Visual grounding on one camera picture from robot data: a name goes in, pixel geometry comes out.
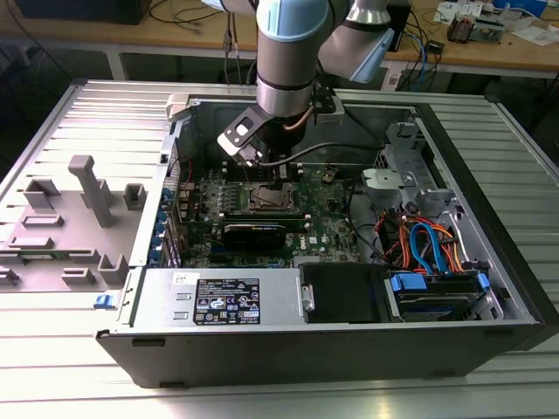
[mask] warning label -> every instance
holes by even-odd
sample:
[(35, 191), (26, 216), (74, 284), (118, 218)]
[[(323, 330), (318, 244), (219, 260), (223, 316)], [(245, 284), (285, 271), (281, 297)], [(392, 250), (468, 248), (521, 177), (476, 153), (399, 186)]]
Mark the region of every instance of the warning label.
[(255, 279), (199, 279), (194, 323), (199, 326), (260, 324), (260, 285)]

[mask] computer case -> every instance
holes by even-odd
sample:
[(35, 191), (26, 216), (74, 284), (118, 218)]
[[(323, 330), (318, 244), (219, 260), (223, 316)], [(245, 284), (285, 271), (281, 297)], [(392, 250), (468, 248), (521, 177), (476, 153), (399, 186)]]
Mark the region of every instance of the computer case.
[(25, 17), (139, 24), (151, 0), (16, 0)]
[(388, 51), (396, 52), (400, 47), (402, 36), (405, 31), (405, 24), (411, 12), (411, 5), (408, 0), (389, 0), (386, 10), (390, 15), (390, 28), (394, 30), (394, 38)]

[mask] table leg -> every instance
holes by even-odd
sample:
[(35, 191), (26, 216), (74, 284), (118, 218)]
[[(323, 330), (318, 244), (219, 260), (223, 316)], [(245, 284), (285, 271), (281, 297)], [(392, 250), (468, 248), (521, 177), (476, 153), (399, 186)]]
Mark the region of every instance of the table leg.
[(108, 64), (111, 67), (111, 73), (114, 80), (128, 80), (128, 74), (121, 53), (116, 48), (105, 51)]
[(398, 82), (402, 76), (402, 71), (408, 67), (407, 61), (389, 61), (388, 69), (384, 75), (383, 87), (381, 90), (394, 91), (398, 87)]

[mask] robotic arm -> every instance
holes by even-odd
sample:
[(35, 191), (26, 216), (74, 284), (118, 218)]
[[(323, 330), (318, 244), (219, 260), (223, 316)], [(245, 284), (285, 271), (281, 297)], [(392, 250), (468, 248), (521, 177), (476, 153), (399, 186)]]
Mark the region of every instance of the robotic arm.
[(302, 141), (317, 62), (326, 72), (367, 83), (375, 76), (394, 31), (387, 0), (204, 0), (230, 13), (256, 13), (259, 27), (257, 105), (247, 108), (217, 142), (236, 161), (257, 165), (289, 156)]

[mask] blue cable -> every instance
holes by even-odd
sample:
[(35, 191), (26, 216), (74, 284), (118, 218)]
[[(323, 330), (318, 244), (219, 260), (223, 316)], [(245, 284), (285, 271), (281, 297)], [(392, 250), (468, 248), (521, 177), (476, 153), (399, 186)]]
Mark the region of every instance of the blue cable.
[(425, 53), (425, 47), (421, 42), (421, 39), (419, 39), (419, 37), (417, 37), (413, 33), (406, 33), (405, 35), (411, 37), (414, 41), (416, 41), (419, 44), (419, 47), (421, 48), (421, 60), (422, 60), (421, 70), (419, 71), (418, 81), (416, 81), (416, 83), (411, 88), (411, 91), (415, 92), (418, 89), (418, 87), (420, 87), (423, 83), (423, 76), (425, 74), (425, 68), (427, 66), (427, 54)]
[(435, 262), (437, 263), (438, 270), (440, 272), (444, 273), (444, 274), (449, 273), (448, 266), (446, 265), (445, 258), (443, 258), (443, 255), (440, 252), (440, 246), (438, 244), (437, 233), (435, 232), (434, 229), (431, 228), (431, 226), (429, 224), (417, 223), (411, 229), (411, 231), (410, 231), (411, 254), (425, 268), (427, 273), (432, 275), (433, 269), (431, 268), (431, 266), (427, 262), (425, 262), (421, 258), (421, 255), (419, 254), (419, 251), (418, 251), (418, 246), (416, 244), (416, 235), (418, 234), (418, 230), (420, 228), (426, 229), (427, 233), (429, 233), (429, 237), (431, 238), (431, 243), (433, 245), (433, 255), (435, 255)]

